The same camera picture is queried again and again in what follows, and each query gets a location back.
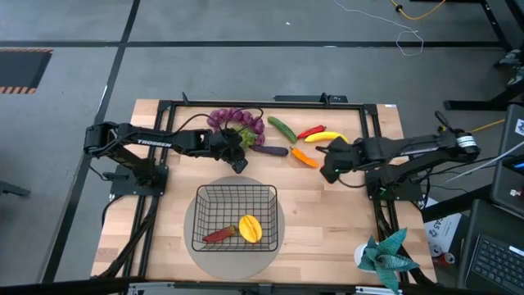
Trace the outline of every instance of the red chili pepper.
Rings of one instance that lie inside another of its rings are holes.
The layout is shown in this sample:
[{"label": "red chili pepper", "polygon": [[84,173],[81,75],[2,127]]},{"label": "red chili pepper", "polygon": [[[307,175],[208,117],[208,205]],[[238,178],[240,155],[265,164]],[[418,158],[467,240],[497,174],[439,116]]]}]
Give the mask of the red chili pepper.
[{"label": "red chili pepper", "polygon": [[219,231],[215,231],[214,233],[204,237],[203,240],[204,240],[204,242],[207,242],[207,243],[216,243],[216,242],[222,241],[223,239],[225,239],[227,237],[231,237],[236,232],[237,232],[237,228],[235,228],[234,225],[231,225],[231,226],[228,226],[225,229],[221,229]]},{"label": "red chili pepper", "polygon": [[323,131],[326,131],[326,126],[318,125],[317,127],[307,129],[306,131],[302,132],[301,134],[298,134],[297,138],[306,138],[310,136],[311,134],[316,134],[318,132],[323,132]]}]

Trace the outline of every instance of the wire basket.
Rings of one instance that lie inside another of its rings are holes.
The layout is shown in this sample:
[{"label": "wire basket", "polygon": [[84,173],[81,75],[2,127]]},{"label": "wire basket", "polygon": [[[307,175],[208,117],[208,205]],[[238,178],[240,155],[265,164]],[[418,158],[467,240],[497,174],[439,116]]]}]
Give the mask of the wire basket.
[{"label": "wire basket", "polygon": [[[277,189],[273,185],[202,185],[196,191],[192,248],[198,252],[271,252],[278,247]],[[238,221],[252,215],[262,227],[262,239],[247,242]],[[203,238],[234,225],[237,232],[217,243]]]}]

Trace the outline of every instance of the green plant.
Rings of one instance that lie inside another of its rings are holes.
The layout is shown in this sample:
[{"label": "green plant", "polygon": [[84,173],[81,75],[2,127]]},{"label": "green plant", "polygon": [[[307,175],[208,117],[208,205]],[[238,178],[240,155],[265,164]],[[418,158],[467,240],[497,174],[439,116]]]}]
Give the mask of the green plant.
[{"label": "green plant", "polygon": [[408,271],[419,267],[418,263],[411,259],[396,254],[406,239],[406,234],[407,229],[401,229],[379,244],[371,236],[359,264],[361,270],[376,271],[381,282],[397,295],[399,280],[395,271]]}]

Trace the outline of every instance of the white logo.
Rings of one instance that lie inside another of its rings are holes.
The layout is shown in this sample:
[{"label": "white logo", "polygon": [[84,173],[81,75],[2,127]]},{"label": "white logo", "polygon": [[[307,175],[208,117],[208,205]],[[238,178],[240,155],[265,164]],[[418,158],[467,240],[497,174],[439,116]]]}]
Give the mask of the white logo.
[{"label": "white logo", "polygon": [[516,196],[520,196],[521,195],[521,192],[515,190],[515,189],[512,189],[510,192],[509,192],[510,195],[512,195],[512,197],[516,197]]},{"label": "white logo", "polygon": [[140,143],[140,144],[147,144],[147,145],[154,145],[154,146],[157,146],[157,147],[164,147],[164,148],[171,148],[171,146],[173,145],[172,143],[159,143],[159,142],[153,142],[151,140],[143,140],[143,139],[139,139],[138,143]]},{"label": "white logo", "polygon": [[524,136],[524,120],[517,120],[517,125],[515,126],[515,133]]}]

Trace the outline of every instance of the purple eggplant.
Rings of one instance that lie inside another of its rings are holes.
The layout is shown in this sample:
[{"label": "purple eggplant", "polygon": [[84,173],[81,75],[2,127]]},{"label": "purple eggplant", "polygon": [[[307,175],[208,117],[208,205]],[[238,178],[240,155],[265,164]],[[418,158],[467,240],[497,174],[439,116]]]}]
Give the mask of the purple eggplant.
[{"label": "purple eggplant", "polygon": [[287,148],[285,147],[266,147],[266,146],[250,146],[250,149],[252,149],[255,152],[262,152],[266,153],[268,155],[277,156],[277,157],[285,157],[289,153]]}]

